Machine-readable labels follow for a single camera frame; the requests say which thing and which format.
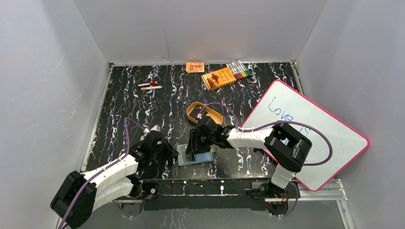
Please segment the black credit card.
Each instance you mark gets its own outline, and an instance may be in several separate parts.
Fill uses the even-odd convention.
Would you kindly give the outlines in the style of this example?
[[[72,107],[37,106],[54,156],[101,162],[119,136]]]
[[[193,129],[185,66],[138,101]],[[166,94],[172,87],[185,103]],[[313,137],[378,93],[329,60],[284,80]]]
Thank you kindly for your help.
[[[186,150],[187,150],[187,145],[181,145],[180,146],[180,156],[181,156],[181,161],[182,163],[187,163],[190,161],[190,157],[188,154],[186,154]]]

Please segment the mint green card holder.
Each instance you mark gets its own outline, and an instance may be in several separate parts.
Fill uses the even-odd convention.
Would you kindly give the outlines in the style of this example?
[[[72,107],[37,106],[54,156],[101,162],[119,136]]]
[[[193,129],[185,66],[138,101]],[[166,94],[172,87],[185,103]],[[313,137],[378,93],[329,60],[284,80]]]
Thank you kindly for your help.
[[[177,145],[176,150],[178,155],[178,165],[187,166],[199,163],[211,162],[213,161],[213,154],[216,152],[217,147],[211,146],[209,152],[197,153],[197,154],[186,154],[187,144]]]

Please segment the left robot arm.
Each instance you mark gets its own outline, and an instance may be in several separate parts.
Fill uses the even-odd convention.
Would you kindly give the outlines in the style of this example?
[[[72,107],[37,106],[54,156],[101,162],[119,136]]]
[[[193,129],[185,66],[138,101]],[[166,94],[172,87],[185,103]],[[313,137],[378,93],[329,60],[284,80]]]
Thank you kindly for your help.
[[[92,171],[73,171],[67,175],[50,203],[50,208],[64,220],[63,229],[80,227],[96,209],[117,198],[145,197],[143,182],[136,175],[138,170],[179,154],[159,126],[145,133],[142,140],[114,161]]]

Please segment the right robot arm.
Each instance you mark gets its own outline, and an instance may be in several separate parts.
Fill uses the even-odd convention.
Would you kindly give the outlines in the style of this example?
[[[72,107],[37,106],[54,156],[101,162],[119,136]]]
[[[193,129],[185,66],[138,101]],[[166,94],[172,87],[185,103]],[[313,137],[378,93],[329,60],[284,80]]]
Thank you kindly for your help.
[[[289,182],[300,172],[312,142],[284,121],[277,121],[270,128],[243,130],[238,126],[222,126],[211,117],[200,119],[190,130],[185,153],[195,155],[209,152],[211,146],[219,148],[258,148],[267,150],[278,165],[271,177],[269,192],[276,198],[288,191]]]

